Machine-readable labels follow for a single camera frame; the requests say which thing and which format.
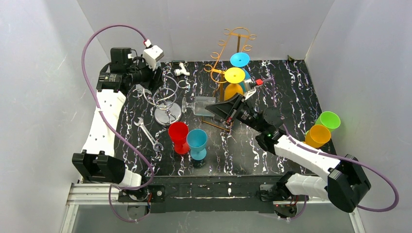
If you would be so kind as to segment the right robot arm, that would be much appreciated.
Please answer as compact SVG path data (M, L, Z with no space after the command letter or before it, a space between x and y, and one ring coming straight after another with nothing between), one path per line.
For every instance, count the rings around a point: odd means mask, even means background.
M287 172L271 188L259 191L263 200L285 200L300 195L318 197L351 213L371 188L356 157L329 158L322 155L321 150L299 144L288 136L276 107L257 112L244 96L236 94L205 109L228 123L238 120L249 126L259 132L255 139L264 151L287 158L314 172L313 176Z

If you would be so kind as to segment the clear cut glass goblet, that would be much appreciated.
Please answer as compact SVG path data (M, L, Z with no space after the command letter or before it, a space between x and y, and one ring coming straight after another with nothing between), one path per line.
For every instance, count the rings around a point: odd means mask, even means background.
M183 97L181 109L185 113L187 108L191 108L194 115L201 117L214 117L215 115L206 109L206 106L216 103L215 97L204 97L196 96L192 102L187 102L186 98Z

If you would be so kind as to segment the silver wire glass rack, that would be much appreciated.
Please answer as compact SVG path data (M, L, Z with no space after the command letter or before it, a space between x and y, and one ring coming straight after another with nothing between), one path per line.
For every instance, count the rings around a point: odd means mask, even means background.
M177 103L178 81L169 75L163 76L164 84L156 91L150 92L142 85L137 84L137 97L143 97L154 107L154 119L162 126L170 126L178 122L183 114L182 107Z

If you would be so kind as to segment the yellow plastic wine glass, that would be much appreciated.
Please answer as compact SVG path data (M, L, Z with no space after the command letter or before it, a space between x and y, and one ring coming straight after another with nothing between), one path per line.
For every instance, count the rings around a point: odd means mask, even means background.
M229 84L224 90L223 100L228 100L235 94L244 94L244 90L240 83L245 79L245 72L241 68L229 68L225 72L224 77Z

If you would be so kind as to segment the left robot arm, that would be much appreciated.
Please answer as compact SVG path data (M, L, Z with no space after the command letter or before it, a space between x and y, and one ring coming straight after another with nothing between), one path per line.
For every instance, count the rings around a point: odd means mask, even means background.
M146 180L142 175L129 170L123 160L115 157L115 139L128 145L150 170L153 167L116 128L128 92L138 84L149 91L157 90L163 84L163 70L159 66L149 66L151 58L147 53L133 56L133 52L134 49L128 47L112 48L110 62L99 72L96 86L90 83L87 76L86 54L82 53L82 72L96 108L87 140L81 152L73 154L72 164L88 182L138 190L148 186L153 181L154 174Z

